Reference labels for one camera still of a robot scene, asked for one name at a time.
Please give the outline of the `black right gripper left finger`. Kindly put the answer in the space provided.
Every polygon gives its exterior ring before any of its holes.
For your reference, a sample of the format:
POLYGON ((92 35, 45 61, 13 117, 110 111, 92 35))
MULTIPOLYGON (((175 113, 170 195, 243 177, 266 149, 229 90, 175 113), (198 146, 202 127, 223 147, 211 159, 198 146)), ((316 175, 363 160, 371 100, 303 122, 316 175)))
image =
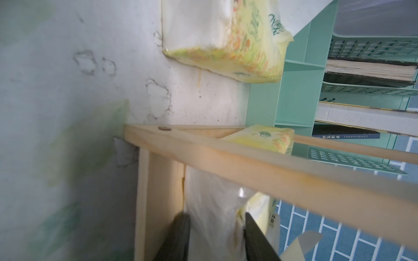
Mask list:
POLYGON ((188 261, 190 227, 190 215, 187 213, 178 214, 153 260, 188 261))

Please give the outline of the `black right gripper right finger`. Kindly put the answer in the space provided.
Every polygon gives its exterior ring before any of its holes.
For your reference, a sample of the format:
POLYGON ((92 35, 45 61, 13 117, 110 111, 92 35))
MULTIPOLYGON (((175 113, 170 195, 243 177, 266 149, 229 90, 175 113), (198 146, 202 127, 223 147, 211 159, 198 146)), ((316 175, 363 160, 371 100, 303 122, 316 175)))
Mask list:
POLYGON ((247 261, 280 261, 250 213, 245 213, 244 240, 247 261))

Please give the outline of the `white tissue pack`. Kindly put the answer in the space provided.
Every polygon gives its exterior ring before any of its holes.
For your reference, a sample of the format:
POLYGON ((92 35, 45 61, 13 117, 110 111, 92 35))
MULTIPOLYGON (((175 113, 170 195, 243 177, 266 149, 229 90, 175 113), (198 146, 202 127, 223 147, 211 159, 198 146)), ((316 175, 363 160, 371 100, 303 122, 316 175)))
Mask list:
POLYGON ((191 229, 188 260, 245 261, 245 214, 249 213, 275 251, 279 250, 277 200, 193 167, 186 168, 185 212, 191 229))

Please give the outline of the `wooden two-tier shelf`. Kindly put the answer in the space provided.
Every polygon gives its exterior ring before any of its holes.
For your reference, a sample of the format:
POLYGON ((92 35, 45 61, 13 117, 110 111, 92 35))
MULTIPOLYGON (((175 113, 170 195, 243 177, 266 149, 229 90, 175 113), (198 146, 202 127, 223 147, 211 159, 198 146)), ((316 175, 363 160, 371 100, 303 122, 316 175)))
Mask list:
POLYGON ((126 125, 139 147, 135 260, 150 261, 183 209, 194 167, 410 249, 418 248, 418 186, 224 140, 239 126, 126 125))

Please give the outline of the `yellow green tissue pack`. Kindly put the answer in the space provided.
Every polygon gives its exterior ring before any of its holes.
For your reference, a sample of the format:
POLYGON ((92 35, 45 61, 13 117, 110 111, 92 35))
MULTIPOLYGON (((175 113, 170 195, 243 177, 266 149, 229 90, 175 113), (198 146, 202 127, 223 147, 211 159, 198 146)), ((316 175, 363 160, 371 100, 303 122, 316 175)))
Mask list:
POLYGON ((163 53, 244 83, 276 83, 292 34, 278 1, 162 1, 163 53))

